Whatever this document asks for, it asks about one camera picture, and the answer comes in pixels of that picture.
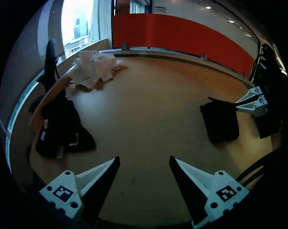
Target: black fabric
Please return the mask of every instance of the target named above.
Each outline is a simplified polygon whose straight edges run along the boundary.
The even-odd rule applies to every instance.
[[[213,143],[233,141],[239,137],[235,104],[214,98],[200,106],[209,140]]]
[[[41,114],[44,119],[48,119],[47,129],[42,127],[36,144],[36,150],[42,156],[56,157],[61,146],[64,146],[64,152],[95,148],[93,137],[81,125],[74,103],[66,99],[64,90],[42,108]]]

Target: white cloth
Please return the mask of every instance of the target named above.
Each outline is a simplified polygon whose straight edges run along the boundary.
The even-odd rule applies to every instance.
[[[75,66],[68,72],[74,84],[82,84],[92,89],[99,79],[103,82],[112,79],[112,69],[117,70],[122,61],[116,60],[113,54],[98,51],[82,51],[80,58],[74,60]]]

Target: round table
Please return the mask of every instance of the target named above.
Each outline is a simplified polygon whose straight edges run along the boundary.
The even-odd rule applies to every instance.
[[[74,84],[66,88],[96,150],[47,159],[36,152],[34,142],[30,156],[32,168],[45,183],[64,170],[78,174],[120,156],[121,166],[100,218],[137,226],[189,221],[169,156],[211,174],[222,169],[237,177],[272,151],[270,137],[260,139],[251,115],[241,112],[237,112],[237,140],[213,145],[208,139],[200,105],[209,101],[208,96],[237,101],[247,91],[242,82],[180,61],[118,59],[126,69],[113,80],[91,91]]]

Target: sky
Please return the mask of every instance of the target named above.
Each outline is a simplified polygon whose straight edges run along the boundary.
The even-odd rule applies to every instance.
[[[91,28],[91,13],[93,11],[93,0],[64,0],[61,16],[61,31],[63,45],[74,38],[74,25],[79,15],[79,8],[85,9],[85,16]]]

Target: red partition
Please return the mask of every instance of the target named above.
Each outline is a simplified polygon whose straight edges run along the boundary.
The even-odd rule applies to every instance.
[[[249,77],[254,59],[239,45],[202,24],[161,14],[113,17],[113,43],[166,48],[203,56]]]

